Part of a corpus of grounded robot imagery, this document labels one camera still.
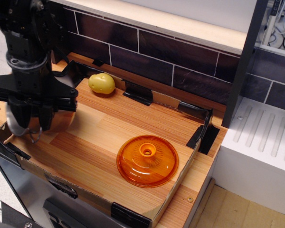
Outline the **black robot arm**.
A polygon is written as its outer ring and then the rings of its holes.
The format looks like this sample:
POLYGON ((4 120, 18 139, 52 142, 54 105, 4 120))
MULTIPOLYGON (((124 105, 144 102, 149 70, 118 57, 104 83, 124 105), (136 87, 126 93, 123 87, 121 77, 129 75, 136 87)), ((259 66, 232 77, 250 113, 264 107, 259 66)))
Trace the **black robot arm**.
POLYGON ((78 91, 69 67, 52 70, 51 52, 64 39, 46 0, 0 0, 0 30, 12 72, 0 76, 0 101, 16 136, 61 132, 72 123, 78 91))

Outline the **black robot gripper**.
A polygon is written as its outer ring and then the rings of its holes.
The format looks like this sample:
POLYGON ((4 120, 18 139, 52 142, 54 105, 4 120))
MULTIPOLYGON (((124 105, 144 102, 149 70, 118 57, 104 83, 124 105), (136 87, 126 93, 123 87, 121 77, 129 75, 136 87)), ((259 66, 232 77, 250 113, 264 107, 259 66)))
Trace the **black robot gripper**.
POLYGON ((26 131, 31 119, 31 106, 39 108, 42 131, 50 129, 53 111, 76 110, 78 91, 60 82, 52 71, 51 52, 36 56, 6 53, 12 73, 0 75, 0 101, 8 103, 7 123, 11 131, 26 131))

